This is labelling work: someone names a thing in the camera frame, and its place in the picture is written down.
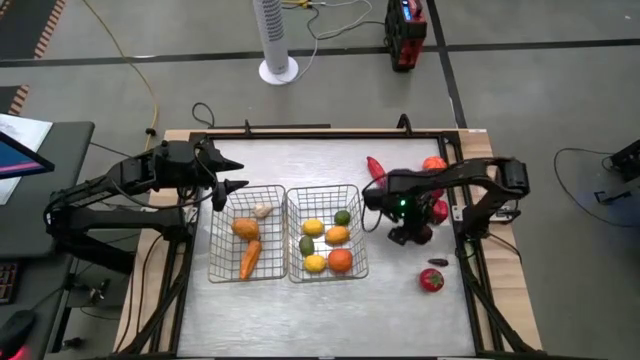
carrot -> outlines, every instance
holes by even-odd
[[[244,256],[242,256],[242,262],[240,263],[240,279],[249,279],[249,276],[251,276],[251,273],[253,272],[253,268],[258,262],[261,251],[262,243],[260,241],[249,241],[247,251],[244,253]]]

black desk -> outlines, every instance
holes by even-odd
[[[75,185],[78,180],[93,129],[94,125],[90,122],[53,124],[38,151],[40,155],[56,165],[53,174],[73,180],[66,186]],[[26,193],[42,196],[38,192],[38,186],[41,186],[43,179],[46,180],[46,177],[41,175],[24,177],[20,180],[12,198],[15,195],[24,196]],[[33,219],[23,219],[23,221],[27,224],[33,223],[34,226],[42,225],[42,210],[35,211]],[[2,234],[1,221],[2,219],[0,219],[0,235]],[[49,236],[44,232],[44,226],[42,229],[42,236]],[[72,261],[73,257],[68,254],[55,254],[43,259],[25,261],[22,265],[15,302],[11,305],[0,306],[0,324],[4,323],[14,312],[31,308],[51,291],[61,287],[69,273]],[[37,308],[37,323],[27,341],[30,358],[41,359],[44,357],[61,297],[62,291],[59,291]]]

orange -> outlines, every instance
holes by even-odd
[[[353,255],[347,249],[335,249],[329,253],[329,269],[335,272],[347,272],[353,264]]]
[[[422,168],[425,170],[446,169],[447,163],[440,156],[430,156],[424,160]]]

red power tool battery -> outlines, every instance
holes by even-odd
[[[413,69],[427,37],[427,18],[420,0],[389,0],[384,27],[393,70]]]

gray floor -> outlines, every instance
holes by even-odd
[[[372,0],[381,20],[386,1]],[[260,50],[250,0],[93,0],[130,55]],[[439,0],[449,44],[619,39],[640,34],[637,1]],[[362,4],[322,9],[321,31],[355,20]],[[291,48],[313,47],[305,11],[288,11]],[[428,44],[434,43],[431,36]],[[367,25],[323,47],[379,46],[382,28]],[[46,58],[117,56],[92,14],[70,0]],[[554,354],[632,359],[640,353],[640,237],[581,212],[553,175],[555,151],[566,146],[616,151],[640,134],[638,47],[452,53],[470,127],[487,128],[494,151],[529,166],[532,195],[515,223],[530,296],[544,348]],[[300,58],[306,64],[307,58]],[[455,127],[435,53],[395,74],[385,55],[325,56],[298,83],[274,88],[257,77],[257,60],[140,66],[160,105],[159,131],[201,127],[191,105],[209,103],[219,125],[331,123],[393,126],[406,112],[414,126]],[[29,84],[23,115],[51,121],[91,120],[94,141],[137,153],[151,121],[144,85],[126,65],[0,69],[0,85]],[[116,155],[92,148],[82,178],[104,172]],[[565,154],[560,174],[598,214],[629,221],[630,203],[601,208],[591,192],[615,182],[600,158]],[[630,209],[620,214],[620,209]],[[68,335],[100,344],[66,358],[102,355],[116,322],[72,316]],[[100,332],[84,329],[100,328]]]

